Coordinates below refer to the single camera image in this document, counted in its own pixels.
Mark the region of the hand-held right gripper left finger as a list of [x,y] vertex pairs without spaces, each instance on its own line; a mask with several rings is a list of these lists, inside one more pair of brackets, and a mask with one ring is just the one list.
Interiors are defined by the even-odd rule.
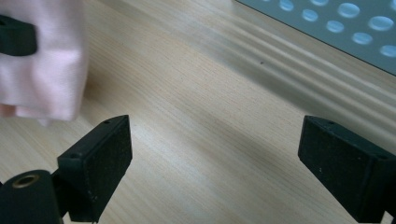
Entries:
[[58,157],[58,174],[71,190],[67,212],[97,222],[133,158],[127,115],[107,119]]

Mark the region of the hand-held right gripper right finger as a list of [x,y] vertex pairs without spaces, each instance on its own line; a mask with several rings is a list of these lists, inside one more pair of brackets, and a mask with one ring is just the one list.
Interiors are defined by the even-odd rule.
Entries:
[[306,116],[300,161],[359,223],[396,224],[396,155],[331,120]]

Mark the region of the pink sock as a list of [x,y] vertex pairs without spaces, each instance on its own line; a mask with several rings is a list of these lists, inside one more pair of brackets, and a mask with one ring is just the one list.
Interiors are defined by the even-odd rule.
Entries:
[[0,117],[72,120],[88,73],[82,0],[0,0],[0,15],[35,26],[37,52],[0,53]]

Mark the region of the blue plastic basket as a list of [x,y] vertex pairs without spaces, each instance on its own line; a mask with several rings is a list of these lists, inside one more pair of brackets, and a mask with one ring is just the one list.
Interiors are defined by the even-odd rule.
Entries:
[[396,76],[396,0],[236,0]]

